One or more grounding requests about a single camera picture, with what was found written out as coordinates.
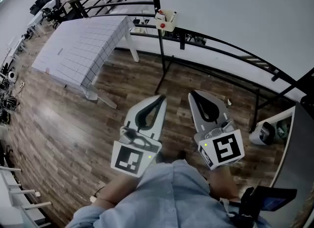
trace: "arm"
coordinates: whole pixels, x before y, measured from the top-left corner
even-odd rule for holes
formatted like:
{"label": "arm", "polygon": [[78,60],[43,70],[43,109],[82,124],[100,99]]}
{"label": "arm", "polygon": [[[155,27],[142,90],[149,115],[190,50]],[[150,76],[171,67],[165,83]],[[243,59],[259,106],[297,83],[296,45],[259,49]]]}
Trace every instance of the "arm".
{"label": "arm", "polygon": [[122,199],[135,191],[140,178],[126,174],[120,174],[113,181],[101,189],[97,200],[92,206],[99,206],[105,209],[114,208]]}
{"label": "arm", "polygon": [[210,195],[213,198],[239,201],[239,191],[228,166],[210,171],[209,181]]}

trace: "white wall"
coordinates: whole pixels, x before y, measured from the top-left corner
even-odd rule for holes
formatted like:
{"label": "white wall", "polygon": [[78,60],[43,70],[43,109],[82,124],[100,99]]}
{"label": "white wall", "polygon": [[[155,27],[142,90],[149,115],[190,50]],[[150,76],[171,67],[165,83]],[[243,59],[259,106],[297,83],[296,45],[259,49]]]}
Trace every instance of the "white wall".
{"label": "white wall", "polygon": [[234,44],[295,80],[314,68],[314,0],[160,0],[177,26]]}
{"label": "white wall", "polygon": [[[132,36],[132,39],[137,50],[160,53],[158,39],[134,35]],[[124,38],[119,42],[118,47],[128,48],[128,44]],[[290,86],[290,84],[281,79],[277,79],[275,82],[273,82],[271,80],[273,77],[272,74],[251,64],[247,64],[238,59],[234,59],[214,51],[199,48],[189,44],[185,45],[185,50],[181,50],[179,42],[172,42],[167,40],[163,40],[163,48],[165,55],[173,55],[188,61],[227,71],[231,74],[256,82],[277,93],[282,92]],[[305,96],[305,94],[299,89],[295,88],[288,92],[286,96],[294,101],[300,101],[301,98]]]}
{"label": "white wall", "polygon": [[14,36],[26,33],[33,15],[29,8],[36,0],[4,0],[0,5],[0,62],[6,56],[7,44]]}

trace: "white equipment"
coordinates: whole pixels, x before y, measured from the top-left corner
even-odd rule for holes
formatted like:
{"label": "white equipment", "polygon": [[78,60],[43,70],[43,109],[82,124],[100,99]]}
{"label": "white equipment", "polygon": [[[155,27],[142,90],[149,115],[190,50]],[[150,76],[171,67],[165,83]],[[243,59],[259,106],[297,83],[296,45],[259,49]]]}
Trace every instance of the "white equipment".
{"label": "white equipment", "polygon": [[243,158],[241,132],[235,129],[223,101],[203,91],[192,91],[188,99],[197,130],[194,140],[209,168],[214,170]]}
{"label": "white equipment", "polygon": [[[161,150],[159,138],[166,114],[164,95],[147,98],[133,106],[120,129],[120,140],[113,144],[111,168],[140,177]],[[150,123],[147,117],[154,110]]]}
{"label": "white equipment", "polygon": [[171,10],[159,10],[155,16],[156,28],[172,32],[177,23],[177,12]]}
{"label": "white equipment", "polygon": [[18,75],[17,73],[13,72],[13,71],[10,71],[9,74],[8,74],[8,80],[12,83],[16,83],[16,80],[18,78]]}
{"label": "white equipment", "polygon": [[253,144],[271,145],[275,136],[275,128],[268,122],[256,126],[249,139]]}

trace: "black metal railing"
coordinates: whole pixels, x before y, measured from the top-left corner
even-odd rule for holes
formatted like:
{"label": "black metal railing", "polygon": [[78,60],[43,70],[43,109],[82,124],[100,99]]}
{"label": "black metal railing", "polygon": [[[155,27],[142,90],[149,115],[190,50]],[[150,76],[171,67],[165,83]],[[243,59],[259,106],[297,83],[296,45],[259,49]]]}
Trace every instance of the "black metal railing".
{"label": "black metal railing", "polygon": [[[153,0],[153,1],[126,1],[126,2],[120,2],[121,0],[118,0],[118,1],[115,1],[115,2],[112,2],[113,0],[109,0],[107,1],[106,4],[102,4],[102,5],[93,5],[93,6],[87,6],[87,7],[84,7],[84,3],[82,4],[81,1],[83,0],[68,0],[68,3],[71,5],[71,7],[75,10],[77,16],[79,18],[87,18],[89,17],[88,16],[88,12],[91,10],[91,9],[94,9],[94,8],[99,8],[100,10],[96,13],[96,15],[94,16],[117,16],[117,15],[127,15],[127,16],[133,16],[133,17],[154,17],[155,14],[144,14],[144,13],[117,13],[117,14],[109,14],[109,12],[111,11],[111,9],[115,6],[120,6],[120,5],[134,5],[134,4],[146,4],[146,5],[153,5],[154,6],[154,9],[155,9],[155,12],[157,12],[159,9],[160,9],[160,1],[159,0]],[[106,14],[104,15],[98,15],[98,13],[105,7],[107,6],[111,6],[111,9],[108,10],[106,12]],[[144,28],[156,28],[155,25],[146,25],[146,24],[135,24],[136,27],[144,27]],[[196,46],[196,47],[200,47],[200,48],[204,48],[204,49],[207,49],[207,50],[210,50],[210,51],[214,51],[214,52],[218,52],[218,53],[221,53],[221,54],[224,54],[224,55],[227,55],[227,56],[230,56],[232,58],[235,58],[235,59],[238,59],[240,61],[243,61],[245,63],[248,63],[252,66],[255,66],[259,69],[262,69],[263,71],[265,72],[268,72],[272,75],[274,75],[274,77],[272,78],[273,81],[275,81],[277,78],[280,78],[286,82],[288,82],[289,84],[291,84],[291,86],[294,86],[295,87],[295,83],[296,81],[294,79],[292,79],[291,77],[289,77],[287,74],[285,74],[283,71],[279,70],[278,68],[276,68],[275,66],[273,66],[271,63],[267,62],[266,60],[242,49],[242,48],[239,48],[235,45],[232,45],[230,43],[227,43],[225,41],[222,41],[220,39],[216,39],[214,37],[211,37],[211,36],[208,36],[208,35],[204,35],[204,34],[200,34],[198,32],[193,32],[193,31],[189,31],[189,30],[186,30],[186,29],[183,29],[183,28],[176,28],[176,35],[179,35],[179,38],[174,38],[174,37],[169,37],[167,35],[165,36],[162,36],[162,33],[161,33],[161,30],[157,30],[158,32],[158,35],[154,35],[154,34],[143,34],[143,33],[131,33],[131,35],[134,35],[134,36],[141,36],[141,37],[151,37],[151,38],[158,38],[159,39],[159,47],[160,47],[160,56],[161,56],[161,61],[162,61],[162,68],[163,68],[163,76],[160,80],[160,83],[159,85],[157,86],[157,89],[156,89],[156,92],[158,91],[168,69],[169,69],[169,66],[171,65],[171,63],[177,63],[177,64],[181,64],[183,66],[186,66],[186,67],[190,67],[190,68],[193,68],[193,69],[196,69],[196,70],[199,70],[199,71],[202,71],[204,72],[205,74],[212,74],[218,78],[221,78],[225,81],[228,81],[232,84],[235,84],[241,88],[244,88],[246,89],[247,91],[250,91],[252,93],[254,93],[257,98],[261,97],[261,98],[266,98],[266,99],[269,99],[268,96],[265,96],[263,94],[261,94],[261,90],[260,89],[252,89],[252,87],[250,86],[245,86],[243,85],[242,83],[238,83],[238,82],[235,82],[234,80],[232,80],[232,78],[237,78],[241,81],[244,81],[244,82],[247,82],[247,83],[250,83],[251,85],[255,86],[255,87],[259,87],[263,90],[266,90],[268,92],[271,92],[275,95],[278,95],[278,93],[272,91],[271,89],[269,88],[266,88],[264,86],[261,86],[255,82],[252,82],[252,81],[249,81],[247,79],[244,79],[240,76],[236,76],[234,74],[231,74],[231,73],[227,73],[225,71],[220,71],[218,69],[214,69],[212,67],[207,67],[205,65],[199,65],[199,64],[196,64],[196,63],[192,63],[192,62],[189,62],[187,60],[184,60],[184,59],[180,59],[180,58],[174,58],[173,56],[166,56],[164,54],[164,51],[163,51],[163,40],[168,40],[168,41],[175,41],[175,42],[179,42],[180,43],[180,49],[184,50],[184,47],[185,47],[185,44],[188,44],[188,45],[192,45],[192,46]],[[239,56],[239,55],[236,55],[236,54],[233,54],[233,53],[230,53],[230,52],[227,52],[227,51],[223,51],[223,50],[220,50],[220,49],[217,49],[217,48],[213,48],[213,47],[210,47],[210,46],[206,46],[204,44],[198,44],[198,43],[194,43],[194,42],[191,42],[191,41],[187,41],[186,40],[186,35],[195,35],[195,36],[198,36],[198,37],[202,37],[202,38],[205,38],[205,39],[208,39],[208,40],[212,40],[212,41],[216,41],[216,42],[219,42],[221,44],[224,44],[224,45],[227,45],[227,46],[230,46],[232,48],[235,48],[237,50],[240,50],[242,51],[243,53],[246,53],[246,56]],[[168,60],[169,61],[169,65],[168,67],[166,67],[165,65],[165,60]],[[221,74],[223,74],[224,76],[220,76],[217,74],[217,72],[220,72]]]}

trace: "white table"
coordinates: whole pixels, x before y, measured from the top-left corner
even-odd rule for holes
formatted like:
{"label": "white table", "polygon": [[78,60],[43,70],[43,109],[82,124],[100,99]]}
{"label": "white table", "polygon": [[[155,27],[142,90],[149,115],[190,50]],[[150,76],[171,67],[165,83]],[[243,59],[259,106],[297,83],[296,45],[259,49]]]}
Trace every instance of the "white table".
{"label": "white table", "polygon": [[[50,8],[52,9],[55,6],[55,0],[51,0],[50,2],[46,3],[42,9],[44,8]],[[39,24],[40,21],[43,19],[43,12],[39,11],[32,19],[31,21],[28,23],[27,27],[30,27],[30,29],[34,32],[34,34],[36,34],[38,36],[38,34],[36,33],[35,30],[33,30],[31,27],[32,26],[37,26],[38,29],[43,33],[43,34],[47,34],[47,32],[41,27],[41,25]]]}
{"label": "white table", "polygon": [[24,42],[25,38],[21,37],[19,39],[19,41],[17,42],[17,44],[15,45],[15,47],[13,47],[9,53],[9,57],[13,58],[14,60],[21,60],[21,58],[16,54],[16,52],[18,51],[19,47],[21,47],[25,52],[29,53],[29,51],[23,46],[23,42]]}
{"label": "white table", "polygon": [[93,87],[99,73],[117,43],[125,36],[132,56],[139,61],[129,29],[134,27],[128,16],[103,16],[63,22],[36,57],[32,67],[46,72],[84,92],[89,100],[97,98],[109,106],[117,105]]}

